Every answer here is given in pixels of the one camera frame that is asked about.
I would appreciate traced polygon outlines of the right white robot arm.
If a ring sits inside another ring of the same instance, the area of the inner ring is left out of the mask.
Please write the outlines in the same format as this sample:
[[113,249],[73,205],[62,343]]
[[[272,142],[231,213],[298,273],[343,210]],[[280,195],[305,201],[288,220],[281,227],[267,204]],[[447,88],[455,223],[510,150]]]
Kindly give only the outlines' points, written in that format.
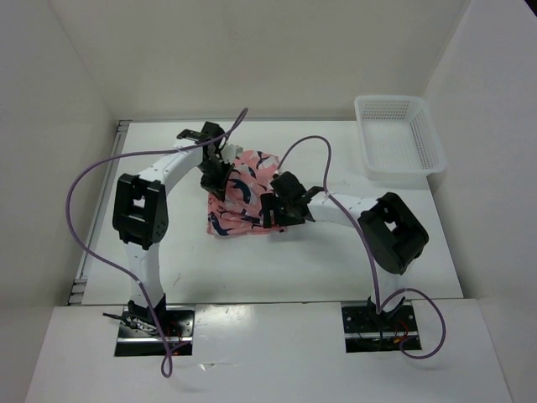
[[390,328],[404,302],[400,279],[430,240],[401,197],[393,192],[363,198],[331,193],[321,186],[306,189],[289,172],[275,175],[270,186],[260,196],[265,228],[329,222],[357,230],[373,277],[369,323],[378,330]]

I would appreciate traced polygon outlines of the pink shark-print shorts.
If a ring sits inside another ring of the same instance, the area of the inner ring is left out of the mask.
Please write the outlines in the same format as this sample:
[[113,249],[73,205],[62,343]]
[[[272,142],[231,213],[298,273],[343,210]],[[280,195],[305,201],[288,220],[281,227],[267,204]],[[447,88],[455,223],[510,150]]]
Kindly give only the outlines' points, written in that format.
[[271,192],[269,182],[278,168],[279,157],[245,150],[233,164],[225,199],[208,196],[206,232],[220,238],[285,232],[285,227],[265,228],[262,217],[261,195]]

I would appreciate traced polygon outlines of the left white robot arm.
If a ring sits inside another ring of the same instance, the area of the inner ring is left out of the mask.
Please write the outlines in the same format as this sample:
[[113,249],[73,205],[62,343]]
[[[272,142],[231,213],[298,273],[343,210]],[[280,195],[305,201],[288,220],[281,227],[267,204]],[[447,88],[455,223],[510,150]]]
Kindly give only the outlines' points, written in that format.
[[202,173],[201,188],[225,199],[232,160],[238,148],[225,145],[225,131],[204,123],[201,131],[183,130],[173,152],[137,174],[117,180],[112,226],[124,243],[131,283],[128,314],[148,335],[167,326],[166,297],[160,280],[159,245],[169,228],[167,196],[191,170]]

